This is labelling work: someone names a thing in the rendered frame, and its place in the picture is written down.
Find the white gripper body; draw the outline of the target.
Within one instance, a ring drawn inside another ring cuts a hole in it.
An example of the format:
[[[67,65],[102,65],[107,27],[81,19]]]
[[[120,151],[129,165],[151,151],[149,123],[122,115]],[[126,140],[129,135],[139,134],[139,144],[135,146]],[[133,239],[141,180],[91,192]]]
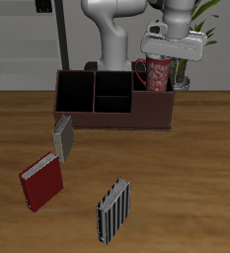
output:
[[[141,51],[147,54],[165,55],[175,58],[200,61],[207,35],[189,31],[186,38],[175,40],[165,36],[145,33],[141,42]]]

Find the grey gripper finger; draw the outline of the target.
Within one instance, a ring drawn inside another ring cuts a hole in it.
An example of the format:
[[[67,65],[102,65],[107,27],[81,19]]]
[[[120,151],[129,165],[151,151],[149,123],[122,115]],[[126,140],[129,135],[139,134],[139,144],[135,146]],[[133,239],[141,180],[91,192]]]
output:
[[[176,78],[176,68],[177,68],[177,59],[172,59],[171,60],[171,65],[170,65],[170,75],[173,83],[175,83],[175,78]]]

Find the red patterned mug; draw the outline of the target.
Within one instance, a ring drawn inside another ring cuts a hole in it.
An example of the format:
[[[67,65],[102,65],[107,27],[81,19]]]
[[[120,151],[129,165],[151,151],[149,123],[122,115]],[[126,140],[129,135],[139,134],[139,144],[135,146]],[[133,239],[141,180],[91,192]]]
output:
[[[167,89],[171,58],[156,54],[147,54],[145,59],[137,59],[135,64],[142,62],[146,67],[146,80],[143,80],[138,71],[135,71],[138,79],[147,91],[162,92]]]

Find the dark brown desk caddy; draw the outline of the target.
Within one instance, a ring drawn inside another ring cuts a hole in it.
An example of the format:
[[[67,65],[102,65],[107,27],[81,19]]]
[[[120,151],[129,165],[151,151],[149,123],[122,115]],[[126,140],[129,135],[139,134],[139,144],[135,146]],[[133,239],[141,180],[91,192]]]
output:
[[[175,98],[172,84],[148,91],[134,71],[59,71],[54,118],[69,116],[76,128],[169,130]]]

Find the green pot plant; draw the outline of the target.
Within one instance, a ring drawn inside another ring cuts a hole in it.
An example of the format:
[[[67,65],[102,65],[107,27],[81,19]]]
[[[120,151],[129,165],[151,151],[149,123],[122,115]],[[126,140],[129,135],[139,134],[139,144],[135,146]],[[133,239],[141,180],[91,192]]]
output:
[[[200,6],[201,1],[202,0],[195,0],[194,7],[192,8],[192,22],[198,16],[200,16],[204,11],[206,11],[207,9],[213,7],[214,5],[220,2],[220,0],[209,0]],[[190,27],[191,32],[201,32],[201,28],[204,22],[205,20],[198,25],[194,25],[194,28]],[[213,36],[214,30],[215,28],[212,28],[205,33],[208,39],[210,39]],[[205,46],[210,45],[210,44],[215,44],[215,43],[217,43],[217,41],[209,41],[205,44]],[[175,91],[188,91],[190,88],[190,83],[191,83],[190,79],[187,76],[185,76],[188,60],[174,58],[174,57],[172,59],[178,60],[177,68],[176,68],[175,83],[173,83],[174,89]]]

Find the grey book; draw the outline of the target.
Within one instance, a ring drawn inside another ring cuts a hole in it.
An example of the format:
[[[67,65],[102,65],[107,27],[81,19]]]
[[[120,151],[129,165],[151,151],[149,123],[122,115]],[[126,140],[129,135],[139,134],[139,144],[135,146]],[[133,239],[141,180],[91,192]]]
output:
[[[60,162],[64,162],[74,145],[73,124],[70,116],[63,115],[52,132],[54,150]]]

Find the white shelf unit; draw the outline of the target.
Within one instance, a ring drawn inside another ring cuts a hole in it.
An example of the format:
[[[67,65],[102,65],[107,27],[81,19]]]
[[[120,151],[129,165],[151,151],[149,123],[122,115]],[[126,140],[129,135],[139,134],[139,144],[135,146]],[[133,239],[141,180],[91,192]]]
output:
[[[0,0],[0,91],[52,91],[61,0]]]

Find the black and white striped book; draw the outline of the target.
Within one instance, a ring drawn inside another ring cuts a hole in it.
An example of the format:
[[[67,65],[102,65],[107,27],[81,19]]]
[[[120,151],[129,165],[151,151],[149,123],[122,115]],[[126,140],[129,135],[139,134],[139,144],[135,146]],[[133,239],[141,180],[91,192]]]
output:
[[[130,210],[131,182],[119,177],[96,205],[98,240],[108,245]]]

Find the red book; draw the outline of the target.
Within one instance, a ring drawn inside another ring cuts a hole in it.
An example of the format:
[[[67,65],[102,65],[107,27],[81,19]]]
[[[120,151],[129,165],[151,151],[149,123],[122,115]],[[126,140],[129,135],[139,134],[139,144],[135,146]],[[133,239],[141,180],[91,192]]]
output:
[[[63,189],[57,155],[48,152],[19,174],[28,208],[36,212]]]

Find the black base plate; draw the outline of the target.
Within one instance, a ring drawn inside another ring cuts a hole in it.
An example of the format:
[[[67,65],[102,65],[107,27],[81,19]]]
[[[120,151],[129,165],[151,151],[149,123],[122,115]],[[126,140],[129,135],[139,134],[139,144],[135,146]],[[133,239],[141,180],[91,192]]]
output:
[[[132,62],[132,63],[131,63],[131,69],[132,69],[132,70],[135,70],[135,67],[136,67],[135,63]],[[97,70],[97,69],[98,69],[98,62],[97,62],[97,61],[89,61],[89,62],[87,62],[87,63],[85,64],[84,69],[85,69],[85,70]],[[144,70],[145,70],[145,67],[143,66],[142,63],[140,63],[140,64],[138,65],[138,70],[139,70],[139,71],[144,71]]]

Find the black upright post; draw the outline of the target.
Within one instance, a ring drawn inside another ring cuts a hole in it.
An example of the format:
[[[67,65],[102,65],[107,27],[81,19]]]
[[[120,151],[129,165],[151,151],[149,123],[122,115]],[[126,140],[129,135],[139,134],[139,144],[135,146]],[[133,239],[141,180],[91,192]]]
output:
[[[66,38],[66,29],[63,11],[63,0],[54,0],[54,7],[55,7],[60,55],[61,55],[61,65],[63,70],[68,70],[69,57],[68,57],[67,38]]]

